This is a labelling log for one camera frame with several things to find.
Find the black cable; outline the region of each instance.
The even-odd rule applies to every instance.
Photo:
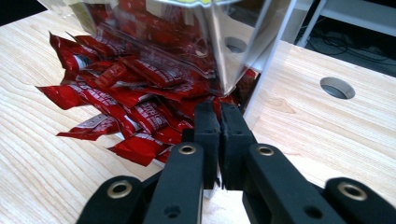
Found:
[[[333,46],[333,47],[338,48],[338,49],[341,50],[340,52],[337,52],[337,53],[323,52],[323,51],[318,50],[309,40],[307,40],[307,43],[312,47],[312,49],[314,51],[318,52],[318,53],[325,54],[325,55],[328,55],[328,56],[334,56],[334,55],[340,55],[340,54],[343,54],[343,53],[347,52],[347,53],[349,53],[351,55],[354,55],[356,57],[362,58],[363,60],[367,60],[367,61],[372,62],[372,63],[379,63],[379,64],[384,64],[384,65],[389,65],[389,66],[396,66],[396,64],[393,64],[393,63],[383,63],[386,60],[391,60],[390,57],[381,56],[381,57],[384,57],[384,58],[377,59],[377,58],[366,56],[366,55],[363,55],[363,54],[357,52],[356,50],[352,49],[355,46],[353,46],[353,45],[351,46],[350,44],[348,44],[344,37],[343,38],[339,38],[339,37],[335,37],[335,36],[326,36],[325,34],[323,34],[323,32],[321,30],[318,30],[318,29],[316,29],[315,32],[313,32],[311,34],[311,37],[321,38],[322,41],[325,44],[327,44],[329,46]],[[359,49],[359,50],[362,50],[362,51],[365,51],[365,52],[368,52],[368,53],[372,53],[371,51],[365,50],[365,49]]]
[[[334,56],[334,55],[340,55],[343,54],[345,52],[347,52],[347,48],[345,48],[344,50],[342,50],[341,52],[337,52],[337,53],[327,53],[327,52],[323,52],[318,50],[317,48],[315,48],[315,46],[311,43],[311,41],[306,40],[306,42],[308,42],[308,44],[312,47],[312,49],[318,53],[324,54],[324,55],[328,55],[328,56]]]

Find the circular hole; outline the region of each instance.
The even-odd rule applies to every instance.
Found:
[[[195,147],[192,146],[184,146],[178,150],[181,154],[190,155],[195,152]]]
[[[263,156],[272,156],[272,155],[274,155],[274,151],[271,148],[269,148],[269,147],[259,147],[257,150]]]
[[[350,100],[355,96],[355,90],[344,80],[336,77],[324,77],[320,81],[321,88],[333,97]]]
[[[178,205],[170,205],[165,208],[164,213],[169,219],[174,219],[180,216],[181,211]]]
[[[245,41],[232,36],[225,37],[225,45],[233,53],[245,52],[248,46]]]
[[[125,185],[118,185],[116,186],[113,191],[116,193],[120,193],[126,190],[126,186]]]
[[[323,214],[321,213],[321,211],[318,208],[316,208],[315,206],[306,206],[304,208],[304,211],[309,217],[312,217],[312,218],[319,219],[319,218],[323,217]]]
[[[341,193],[343,193],[345,196],[347,196],[350,199],[356,201],[364,201],[367,199],[366,192],[354,185],[343,182],[338,185],[338,189],[340,190]]]
[[[107,196],[112,199],[119,199],[127,196],[132,191],[132,185],[126,180],[114,182],[107,189]]]

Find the wood grain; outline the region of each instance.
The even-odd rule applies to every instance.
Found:
[[[97,142],[55,136],[99,112],[88,106],[63,111],[35,88],[63,78],[49,31],[63,37],[64,31],[84,34],[50,12],[0,28],[1,223],[74,223],[107,179],[143,180],[161,169],[107,151],[120,141],[114,136]]]
[[[98,111],[63,111],[35,88],[63,78],[48,31],[84,34],[49,11],[0,27],[0,223],[74,223],[105,180],[143,180],[161,169],[108,152],[120,141],[115,136],[97,142],[55,136]],[[356,97],[332,98],[318,84],[322,77],[341,77]],[[314,183],[351,176],[396,204],[395,86],[394,78],[282,42],[247,121]],[[218,190],[205,200],[203,223],[247,222],[240,193]]]
[[[330,96],[324,77],[344,80],[355,97]],[[396,78],[281,44],[246,120],[309,181],[351,177],[396,205],[395,87]]]

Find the black plastic part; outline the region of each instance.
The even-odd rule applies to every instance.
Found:
[[[194,129],[184,129],[181,134],[181,142],[194,142]]]
[[[154,194],[154,191],[157,188],[158,180],[160,179],[161,173],[162,171],[158,172],[155,175],[152,175],[142,183],[143,196],[147,204],[151,202],[152,195]]]
[[[194,143],[172,148],[144,223],[201,223],[204,150]]]
[[[213,189],[218,179],[220,125],[212,103],[205,102],[195,107],[194,125],[193,142],[205,151],[204,189]]]
[[[242,190],[246,176],[244,157],[250,145],[256,143],[239,109],[221,104],[222,150],[219,157],[222,186],[228,190]]]
[[[117,183],[120,183],[118,187],[110,188]],[[109,196],[109,190],[112,192],[110,195],[117,195],[124,190],[127,192],[125,186],[128,184],[131,190],[125,196]],[[85,204],[77,223],[142,223],[145,209],[141,182],[134,177],[120,175],[107,180],[99,187]]]
[[[247,168],[271,223],[345,223],[276,147],[252,145]]]
[[[347,223],[396,223],[395,208],[356,180],[329,180],[323,197]]]
[[[255,181],[247,175],[242,202],[251,224],[265,224],[271,221],[271,211],[262,198]]]

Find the snack packet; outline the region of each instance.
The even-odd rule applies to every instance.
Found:
[[[65,85],[37,88],[63,110],[67,110],[75,106],[87,105],[87,103],[76,92],[78,86]]]
[[[103,89],[119,104],[126,108],[133,108],[134,106],[151,99],[154,95],[151,93],[145,93],[143,91],[137,91],[135,87],[117,87]]]
[[[104,134],[113,134],[119,131],[119,125],[115,119],[99,114],[85,120],[67,133],[58,133],[57,136],[95,141]]]
[[[49,33],[49,42],[55,49],[62,68],[66,70],[78,71],[100,59],[100,55],[95,50],[52,33]]]
[[[166,148],[167,145],[149,134],[138,133],[108,149],[126,160],[148,166]]]
[[[125,110],[129,117],[136,120],[149,134],[168,125],[165,116],[158,111],[157,105],[152,101],[136,105],[131,109],[125,108]]]
[[[173,87],[185,82],[177,73],[162,70],[154,65],[137,60],[135,57],[123,57],[120,60],[136,72],[137,75],[149,80],[158,88]]]

